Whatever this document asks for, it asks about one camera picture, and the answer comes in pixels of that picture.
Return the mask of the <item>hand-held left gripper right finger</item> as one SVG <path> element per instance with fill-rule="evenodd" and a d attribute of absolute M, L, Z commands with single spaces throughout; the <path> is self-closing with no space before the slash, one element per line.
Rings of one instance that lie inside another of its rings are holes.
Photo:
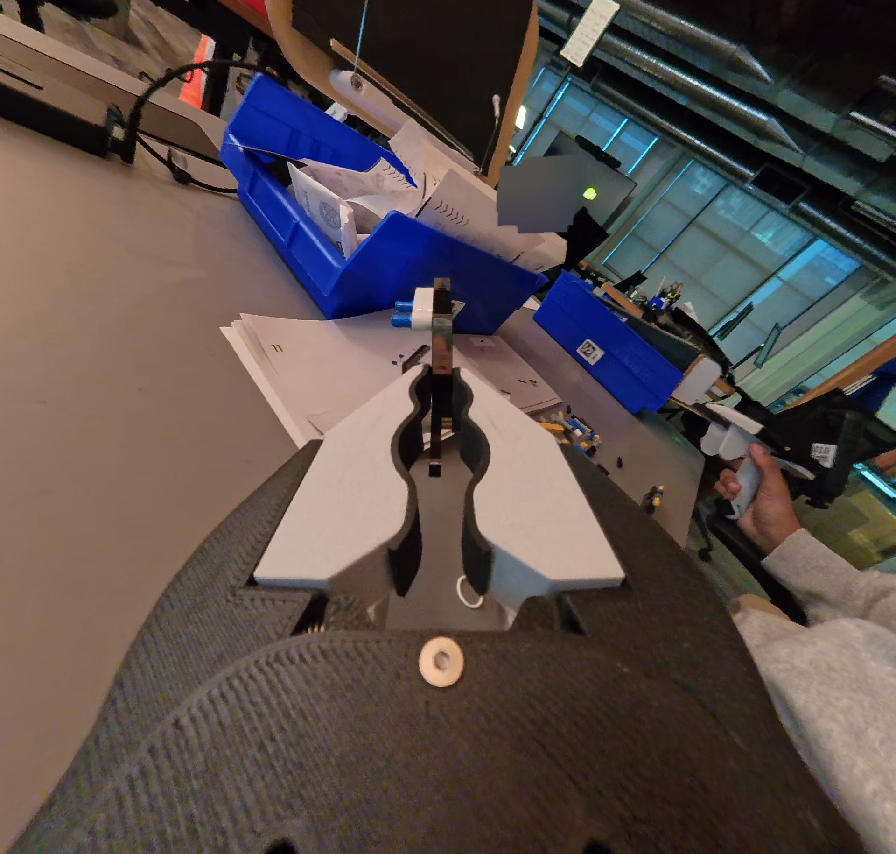
<path fill-rule="evenodd" d="M 525 600 L 616 589 L 623 566 L 561 447 L 468 369 L 456 369 L 453 411 L 469 470 L 462 565 L 476 600 L 517 614 Z"/>

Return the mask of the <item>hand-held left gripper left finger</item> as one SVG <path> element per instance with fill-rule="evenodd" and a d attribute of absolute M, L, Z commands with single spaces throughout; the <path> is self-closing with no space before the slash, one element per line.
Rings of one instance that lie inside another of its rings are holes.
<path fill-rule="evenodd" d="M 255 567 L 265 588 L 359 602 L 376 629 L 420 570 L 420 497 L 410 474 L 423 451 L 429 368 L 401 374 L 320 440 Z"/>

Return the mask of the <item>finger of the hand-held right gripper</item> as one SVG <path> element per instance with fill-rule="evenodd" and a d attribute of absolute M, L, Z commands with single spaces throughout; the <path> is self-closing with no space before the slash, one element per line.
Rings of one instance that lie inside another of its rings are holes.
<path fill-rule="evenodd" d="M 761 423 L 729 407 L 701 406 L 700 415 L 709 422 L 700 441 L 707 456 L 745 457 L 763 431 Z"/>

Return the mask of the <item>black lego assembly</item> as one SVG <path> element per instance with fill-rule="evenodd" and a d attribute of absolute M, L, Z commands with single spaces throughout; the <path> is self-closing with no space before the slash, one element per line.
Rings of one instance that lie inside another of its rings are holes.
<path fill-rule="evenodd" d="M 397 329 L 431 332 L 430 439 L 428 475 L 442 476 L 442 439 L 457 430 L 454 401 L 454 300 L 449 277 L 416 288 L 413 299 L 394 304 L 391 324 Z"/>

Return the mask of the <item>person's right forearm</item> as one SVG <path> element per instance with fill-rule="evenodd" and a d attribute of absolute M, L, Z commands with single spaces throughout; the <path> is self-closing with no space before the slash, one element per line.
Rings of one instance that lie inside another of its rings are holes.
<path fill-rule="evenodd" d="M 798 602 L 810 626 L 841 619 L 895 632 L 895 577 L 850 565 L 805 529 L 788 536 L 762 566 Z"/>

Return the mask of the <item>pile of loose lego pieces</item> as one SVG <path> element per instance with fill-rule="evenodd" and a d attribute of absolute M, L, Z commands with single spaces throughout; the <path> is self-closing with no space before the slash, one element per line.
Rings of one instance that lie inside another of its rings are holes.
<path fill-rule="evenodd" d="M 600 446 L 599 434 L 590 424 L 573 414 L 570 408 L 537 416 L 536 421 L 560 445 L 574 447 L 589 459 L 596 456 Z"/>

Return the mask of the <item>lego instruction booklet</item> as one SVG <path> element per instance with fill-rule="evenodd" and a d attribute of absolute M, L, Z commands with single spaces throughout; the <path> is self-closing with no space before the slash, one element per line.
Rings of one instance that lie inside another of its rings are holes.
<path fill-rule="evenodd" d="M 297 448 L 374 398 L 431 342 L 427 332 L 392 327 L 388 311 L 336 321 L 243 314 L 220 331 Z M 562 400 L 498 336 L 455 335 L 454 366 L 528 415 Z"/>

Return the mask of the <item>person's right hand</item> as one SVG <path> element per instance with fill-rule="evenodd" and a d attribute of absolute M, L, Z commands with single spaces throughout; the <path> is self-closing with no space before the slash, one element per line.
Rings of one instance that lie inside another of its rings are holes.
<path fill-rule="evenodd" d="M 793 510 L 790 489 L 773 456 L 762 444 L 750 445 L 748 453 L 758 472 L 758 487 L 737 525 L 767 557 L 801 526 Z"/>

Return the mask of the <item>blue plastic bin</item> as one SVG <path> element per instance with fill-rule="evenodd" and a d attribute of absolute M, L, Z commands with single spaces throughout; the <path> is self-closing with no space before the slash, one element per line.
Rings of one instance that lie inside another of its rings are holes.
<path fill-rule="evenodd" d="M 276 158 L 366 170 L 384 158 L 374 141 L 331 118 L 288 88 L 255 75 L 220 147 L 238 198 L 285 265 L 330 320 L 383 311 L 418 287 L 448 277 L 460 333 L 493 334 L 546 283 L 545 275 L 499 259 L 417 219 L 391 212 L 345 258 L 287 191 Z"/>
<path fill-rule="evenodd" d="M 535 311 L 535 322 L 631 414 L 664 406 L 684 373 L 631 323 L 563 272 Z"/>

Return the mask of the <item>dark background monitor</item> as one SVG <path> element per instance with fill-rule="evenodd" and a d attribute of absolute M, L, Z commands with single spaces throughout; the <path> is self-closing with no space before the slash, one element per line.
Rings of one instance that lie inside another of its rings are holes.
<path fill-rule="evenodd" d="M 581 168 L 581 199 L 590 217 L 605 227 L 630 197 L 636 182 L 621 171 L 620 159 L 577 135 Z"/>

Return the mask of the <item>person's grey sweater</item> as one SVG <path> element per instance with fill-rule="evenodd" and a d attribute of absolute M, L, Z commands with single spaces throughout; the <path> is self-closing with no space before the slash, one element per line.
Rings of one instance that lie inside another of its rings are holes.
<path fill-rule="evenodd" d="M 759 599 L 732 618 L 794 747 L 870 852 L 895 851 L 893 599 L 796 624 Z"/>

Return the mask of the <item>pile of white paper sheets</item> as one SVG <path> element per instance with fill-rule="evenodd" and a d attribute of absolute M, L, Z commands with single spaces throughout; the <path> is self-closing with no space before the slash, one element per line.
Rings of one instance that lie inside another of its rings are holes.
<path fill-rule="evenodd" d="M 403 169 L 383 156 L 364 170 L 308 157 L 288 165 L 298 205 L 343 258 L 397 213 L 531 272 L 564 263 L 564 238 L 499 225 L 497 193 L 414 120 L 390 138 L 389 148 Z"/>

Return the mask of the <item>white hanging sign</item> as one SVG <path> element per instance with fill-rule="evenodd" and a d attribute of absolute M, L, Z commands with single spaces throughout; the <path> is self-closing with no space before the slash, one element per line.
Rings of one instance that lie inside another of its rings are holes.
<path fill-rule="evenodd" d="M 561 59 L 581 68 L 620 10 L 614 0 L 591 0 L 559 52 Z"/>

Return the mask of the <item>black monitor on white stand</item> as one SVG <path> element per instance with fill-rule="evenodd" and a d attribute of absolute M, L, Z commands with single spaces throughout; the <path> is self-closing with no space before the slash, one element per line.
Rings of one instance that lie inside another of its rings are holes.
<path fill-rule="evenodd" d="M 354 69 L 497 185 L 539 40 L 534 0 L 265 0 L 307 84 L 344 106 Z"/>

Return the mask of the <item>grey flat computer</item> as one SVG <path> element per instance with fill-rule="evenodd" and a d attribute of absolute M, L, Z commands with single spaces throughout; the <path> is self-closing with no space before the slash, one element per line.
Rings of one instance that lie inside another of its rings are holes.
<path fill-rule="evenodd" d="M 127 118 L 149 83 L 21 23 L 1 19 L 2 93 L 16 92 L 100 124 L 111 106 Z M 140 135 L 218 162 L 226 122 L 158 91 L 144 107 Z"/>

